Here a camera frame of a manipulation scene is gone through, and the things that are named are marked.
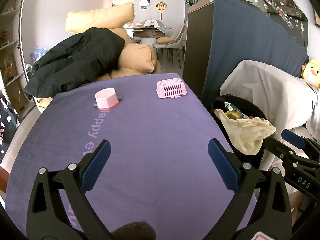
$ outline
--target table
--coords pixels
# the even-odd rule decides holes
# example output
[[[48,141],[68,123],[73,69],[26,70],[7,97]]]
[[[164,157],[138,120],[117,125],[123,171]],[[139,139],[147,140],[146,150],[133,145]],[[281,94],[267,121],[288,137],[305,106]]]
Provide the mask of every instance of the table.
[[[64,169],[81,160],[89,151],[88,143],[95,148],[107,139],[111,156],[93,190],[86,193],[107,228],[113,231],[145,220],[155,229],[157,240],[203,239],[233,197],[208,155],[208,142],[217,138],[226,150],[231,149],[188,87],[183,97],[158,98],[157,81],[175,77],[121,77],[55,96],[28,134],[10,174],[5,207],[18,228],[26,232],[37,171]],[[103,88],[115,88],[122,100],[99,117],[94,95]],[[71,223],[79,229],[64,194],[62,200]],[[242,227],[254,205],[253,198]]]
[[[163,31],[156,27],[126,27],[126,29],[133,29],[133,36],[140,38],[160,38],[165,35]]]

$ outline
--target black jacket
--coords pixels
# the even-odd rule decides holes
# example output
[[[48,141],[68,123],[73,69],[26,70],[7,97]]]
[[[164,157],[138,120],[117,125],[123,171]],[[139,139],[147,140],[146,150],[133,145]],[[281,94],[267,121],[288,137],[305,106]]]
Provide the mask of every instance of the black jacket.
[[[124,39],[108,29],[90,28],[50,49],[33,65],[24,92],[37,98],[54,97],[117,68]]]

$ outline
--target yellow plush toy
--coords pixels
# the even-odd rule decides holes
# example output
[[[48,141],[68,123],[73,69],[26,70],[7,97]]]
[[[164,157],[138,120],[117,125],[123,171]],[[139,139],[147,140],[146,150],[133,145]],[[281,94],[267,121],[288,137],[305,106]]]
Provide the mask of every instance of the yellow plush toy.
[[[302,65],[302,78],[314,88],[320,86],[320,61],[312,59],[306,65]]]

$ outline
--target floor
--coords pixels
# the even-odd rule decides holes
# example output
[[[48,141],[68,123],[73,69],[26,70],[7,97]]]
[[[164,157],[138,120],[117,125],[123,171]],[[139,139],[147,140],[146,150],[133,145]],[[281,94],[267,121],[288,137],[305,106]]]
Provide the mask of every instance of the floor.
[[[180,63],[181,63],[181,69],[179,68],[177,53],[173,52],[173,63],[172,59],[170,61],[166,58],[167,56],[167,50],[163,50],[163,54],[161,53],[161,50],[159,50],[159,62],[162,67],[162,73],[177,73],[180,77],[182,77],[183,73],[183,63],[184,63],[184,57],[182,49],[179,49],[179,57],[180,57]]]
[[[0,164],[0,166],[4,168],[9,174],[21,145],[23,144],[35,122],[38,120],[39,116],[40,112],[38,108],[34,107],[17,128],[10,146],[2,160],[2,163]]]

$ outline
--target beige sofa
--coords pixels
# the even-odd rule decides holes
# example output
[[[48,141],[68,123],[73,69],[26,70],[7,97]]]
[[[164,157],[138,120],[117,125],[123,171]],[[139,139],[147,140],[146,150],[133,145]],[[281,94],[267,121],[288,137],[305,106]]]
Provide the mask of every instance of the beige sofa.
[[[118,60],[118,69],[104,73],[95,81],[108,80],[124,76],[161,73],[161,65],[156,59],[156,51],[146,44],[133,44],[123,25],[134,20],[132,2],[111,8],[102,8],[88,12],[69,12],[66,19],[66,31],[81,33],[91,27],[108,28],[125,41]],[[35,98],[36,105],[42,113],[52,98]]]

